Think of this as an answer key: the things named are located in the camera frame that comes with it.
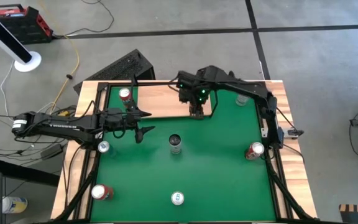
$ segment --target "green table surface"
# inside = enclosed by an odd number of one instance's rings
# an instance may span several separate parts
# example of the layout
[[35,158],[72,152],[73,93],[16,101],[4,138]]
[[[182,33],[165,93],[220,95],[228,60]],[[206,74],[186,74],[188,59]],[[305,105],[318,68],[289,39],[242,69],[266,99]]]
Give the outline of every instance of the green table surface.
[[[111,90],[109,107],[124,108],[118,91]],[[105,134],[116,153],[102,154],[96,183],[111,186],[114,197],[94,200],[91,221],[275,220],[265,162],[244,158],[249,145],[261,140],[255,104],[250,99],[237,106],[237,94],[228,91],[219,91],[218,96],[212,118],[142,120],[141,126],[156,128],[140,144],[133,131],[120,139]],[[171,134],[181,137],[180,154],[170,152]],[[175,191],[183,192],[182,205],[172,204]]]

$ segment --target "concrete floor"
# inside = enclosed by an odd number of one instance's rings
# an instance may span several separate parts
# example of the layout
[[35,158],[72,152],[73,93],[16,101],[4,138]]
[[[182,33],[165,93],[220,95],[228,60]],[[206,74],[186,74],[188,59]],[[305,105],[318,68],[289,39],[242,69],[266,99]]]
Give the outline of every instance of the concrete floor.
[[[0,0],[0,4],[13,2],[39,9],[53,27],[37,1]],[[241,0],[103,2],[115,17],[114,25],[105,32],[250,27],[246,4]],[[258,27],[358,24],[358,1],[346,3],[252,0]],[[45,5],[64,33],[82,27],[102,29],[110,21],[99,4],[45,0]],[[260,38],[270,76],[284,80],[295,124],[306,132],[300,145],[318,216],[322,220],[341,221],[338,205],[358,203],[358,157],[351,151],[347,133],[349,119],[358,112],[358,30],[273,32],[261,33]],[[139,49],[154,65],[157,79],[171,79],[178,70],[195,72],[206,65],[233,70],[243,79],[263,79],[251,33],[78,39],[74,43],[80,52],[81,65],[58,106],[76,104],[78,97],[73,85],[133,49]],[[43,63],[29,73],[13,70],[6,82],[10,114],[38,110],[53,101],[65,75],[75,65],[75,53],[67,40],[27,48],[38,51]],[[11,58],[0,49],[0,84],[10,65]],[[4,114],[1,91],[0,114]],[[358,129],[353,134],[358,150]],[[10,128],[0,123],[1,149],[27,146],[14,142]],[[61,168],[61,162],[62,157],[57,157],[32,166],[54,172]],[[7,191],[15,185],[14,180],[7,182]],[[37,193],[30,193],[33,188],[39,189]],[[29,218],[26,221],[46,221],[55,191],[53,187],[23,185],[16,195],[30,198],[33,207],[23,214],[8,216],[7,222],[25,217]]]

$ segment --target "wooden board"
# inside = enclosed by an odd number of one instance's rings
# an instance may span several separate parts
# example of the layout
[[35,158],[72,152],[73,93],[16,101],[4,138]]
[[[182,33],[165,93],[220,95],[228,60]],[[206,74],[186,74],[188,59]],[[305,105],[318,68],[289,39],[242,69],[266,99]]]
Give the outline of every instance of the wooden board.
[[[78,106],[76,111],[76,116],[81,116],[86,108],[88,107],[91,100],[96,99],[96,89],[99,81],[85,81],[81,89],[80,97],[78,99]],[[127,83],[128,81],[111,81],[111,83]],[[142,82],[155,82],[155,80],[147,80]],[[284,113],[284,115],[292,121],[292,116],[290,112],[290,107],[288,104],[287,95],[285,93],[284,84],[282,81],[266,81],[267,88],[272,91],[273,95],[277,97],[278,107]],[[166,108],[161,107],[161,101],[166,104]],[[162,116],[188,116],[188,105],[181,104],[178,101],[178,95],[175,91],[169,89],[167,86],[141,86],[138,89],[138,107],[144,111],[153,114],[153,117],[162,117]],[[89,109],[87,114],[91,114],[93,111],[93,106]],[[204,113],[211,114],[210,103],[204,106]],[[284,117],[278,113],[277,116],[278,123],[282,128],[290,128],[290,125],[285,121]],[[300,147],[297,140],[285,140],[285,144],[290,147],[295,148],[300,151]],[[78,144],[74,141],[70,141],[67,146],[67,151],[65,155],[65,170],[66,177],[68,175],[68,166],[70,164],[71,158],[76,151]],[[79,150],[73,160],[70,176],[70,185],[68,189],[68,201],[71,201],[74,194],[78,190],[80,183],[80,175],[83,165],[83,160],[85,156],[84,150]],[[294,196],[296,201],[303,207],[306,213],[312,217],[316,217],[316,210],[314,208],[313,198],[311,196],[310,187],[308,183],[308,178],[306,175],[305,167],[302,163],[302,158],[291,152],[287,149],[281,149],[281,156],[283,162],[283,168],[285,173],[285,178],[287,180],[287,187],[291,194]],[[90,159],[89,168],[93,163],[93,159]],[[283,196],[280,193],[280,190],[277,189],[278,202],[280,204],[280,213],[282,217],[286,217],[285,207],[283,202]],[[88,202],[88,193],[85,192],[81,209],[80,209],[80,218],[85,217],[86,213],[86,204]],[[61,214],[65,207],[65,184],[63,179],[63,172],[60,176],[59,186],[56,192],[55,203],[53,205],[51,218],[56,218]]]

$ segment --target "red soda can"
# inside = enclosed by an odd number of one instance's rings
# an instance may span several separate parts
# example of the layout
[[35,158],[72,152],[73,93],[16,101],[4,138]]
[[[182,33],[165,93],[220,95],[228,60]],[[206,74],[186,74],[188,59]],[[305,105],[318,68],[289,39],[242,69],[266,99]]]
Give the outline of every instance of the red soda can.
[[128,88],[122,88],[119,90],[119,97],[126,108],[131,103],[131,91]]
[[92,188],[92,197],[96,200],[106,200],[106,199],[112,199],[112,196],[114,195],[114,191],[111,187],[108,187],[104,184],[98,184],[95,185]]
[[265,151],[265,147],[260,142],[252,143],[246,151],[246,159],[254,160],[260,157]]

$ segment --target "soda can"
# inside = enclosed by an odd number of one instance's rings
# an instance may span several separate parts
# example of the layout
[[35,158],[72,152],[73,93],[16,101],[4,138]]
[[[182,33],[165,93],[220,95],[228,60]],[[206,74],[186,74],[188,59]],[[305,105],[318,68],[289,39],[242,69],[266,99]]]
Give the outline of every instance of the soda can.
[[237,96],[236,103],[239,106],[245,106],[248,100],[249,100],[248,97],[239,94]]
[[246,159],[254,160],[260,157],[265,151],[265,147],[260,142],[252,143],[246,151]]
[[128,88],[122,88],[119,90],[119,97],[124,106],[128,108],[131,103],[131,91]]
[[108,187],[104,184],[95,185],[91,191],[92,197],[96,200],[106,200],[112,199],[114,191],[111,187]]
[[171,145],[171,153],[179,154],[181,152],[181,139],[177,134],[172,134],[169,137],[169,145]]
[[171,196],[171,201],[174,205],[181,205],[185,201],[185,196],[182,192],[174,192]]
[[110,144],[107,141],[101,141],[98,145],[98,151],[101,153],[108,152],[110,149]]

